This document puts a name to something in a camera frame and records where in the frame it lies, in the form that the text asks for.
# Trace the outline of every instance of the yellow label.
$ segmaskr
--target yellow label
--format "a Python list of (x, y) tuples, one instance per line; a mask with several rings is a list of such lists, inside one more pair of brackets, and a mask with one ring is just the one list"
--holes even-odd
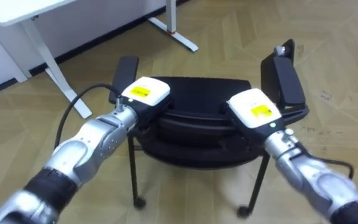
[(136, 96), (146, 97), (150, 94), (150, 90), (140, 86), (135, 86), (135, 88), (131, 90), (131, 93)]
[(267, 105), (257, 106), (255, 108), (252, 108), (251, 111), (257, 118), (267, 118), (273, 115), (272, 110), (270, 110)]

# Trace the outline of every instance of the white desk leg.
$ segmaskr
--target white desk leg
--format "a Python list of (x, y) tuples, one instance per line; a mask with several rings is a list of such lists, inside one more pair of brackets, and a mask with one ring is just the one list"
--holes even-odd
[(163, 22), (158, 20), (155, 17), (151, 17), (149, 21), (164, 30), (167, 34), (171, 35), (177, 41), (182, 43), (184, 46), (189, 48), (192, 52), (196, 52), (198, 50), (197, 45), (195, 45), (192, 41), (188, 40), (186, 37), (180, 35), (177, 32), (177, 5), (176, 0), (166, 0), (167, 1), (167, 22), (168, 25), (165, 25)]
[[(50, 53), (47, 45), (42, 39), (40, 33), (38, 32), (35, 24), (32, 20), (28, 19), (21, 22), (27, 35), (30, 37), (30, 40), (34, 44), (35, 48), (38, 50), (42, 58), (45, 60), (48, 68), (45, 70), (50, 78), (56, 83), (59, 89), (63, 92), (63, 94), (68, 98), (68, 100), (72, 101), (77, 94), (67, 83), (65, 77), (63, 76), (62, 71), (57, 65), (55, 59)], [(84, 102), (79, 99), (77, 103), (74, 105), (75, 109), (79, 112), (79, 114), (83, 118), (87, 118), (92, 115), (91, 110), (84, 104)]]

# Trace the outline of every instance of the black metal chair leg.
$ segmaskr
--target black metal chair leg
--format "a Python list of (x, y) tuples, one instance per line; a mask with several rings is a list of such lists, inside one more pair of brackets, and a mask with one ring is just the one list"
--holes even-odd
[(146, 201), (143, 198), (139, 197), (137, 193), (135, 147), (134, 138), (132, 136), (128, 137), (128, 150), (129, 164), (131, 166), (132, 195), (134, 198), (134, 206), (136, 209), (142, 210), (146, 206)]
[(270, 156), (265, 152), (262, 158), (262, 162), (260, 163), (258, 176), (255, 181), (254, 189), (252, 191), (251, 199), (249, 200), (248, 206), (240, 206), (237, 210), (237, 216), (239, 218), (248, 218), (249, 215), (254, 211), (256, 200), (258, 199), (258, 194), (260, 191), (260, 187), (262, 186), (262, 182), (265, 177), (265, 173), (267, 170), (267, 165), (269, 164)]

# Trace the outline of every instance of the white desk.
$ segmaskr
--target white desk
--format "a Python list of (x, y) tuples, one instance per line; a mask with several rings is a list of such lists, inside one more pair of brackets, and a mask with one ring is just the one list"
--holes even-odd
[[(70, 101), (72, 101), (77, 94), (67, 83), (33, 20), (35, 16), (38, 16), (41, 13), (73, 1), (76, 0), (0, 0), (0, 25), (9, 26), (18, 22), (21, 23), (34, 47), (38, 50), (39, 54), (45, 60), (45, 63), (48, 65), (48, 68), (45, 71)], [(176, 32), (176, 0), (166, 0), (166, 2), (168, 25), (165, 25), (154, 17), (150, 18), (149, 21), (163, 29), (184, 46), (188, 47), (192, 52), (197, 51), (198, 47), (194, 43)], [(82, 100), (78, 100), (75, 104), (75, 108), (83, 118), (92, 115), (91, 110)]]

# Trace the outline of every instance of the desk foot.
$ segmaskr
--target desk foot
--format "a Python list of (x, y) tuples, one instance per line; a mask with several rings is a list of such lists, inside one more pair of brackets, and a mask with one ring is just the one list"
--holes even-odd
[[(56, 85), (59, 87), (59, 89), (63, 92), (63, 94), (67, 97), (67, 99), (71, 102), (74, 100), (74, 98), (77, 96), (77, 94), (74, 92), (73, 89), (70, 88), (64, 88), (65, 86), (62, 86), (60, 82), (56, 79), (55, 75), (51, 71), (51, 69), (47, 68), (45, 69), (49, 77), (56, 83)], [(77, 103), (74, 105), (74, 108), (78, 111), (78, 113), (81, 115), (82, 118), (88, 118), (92, 115), (91, 110), (85, 105), (84, 101), (79, 99)]]
[(171, 37), (173, 37), (175, 40), (179, 41), (181, 44), (183, 44), (185, 47), (190, 49), (192, 52), (196, 52), (198, 50), (197, 45), (195, 45), (192, 41), (188, 40), (186, 37), (180, 35), (178, 32), (168, 32), (168, 27), (163, 22), (158, 20), (155, 17), (151, 17), (149, 21), (156, 25), (158, 28), (162, 29), (164, 32), (169, 34)]

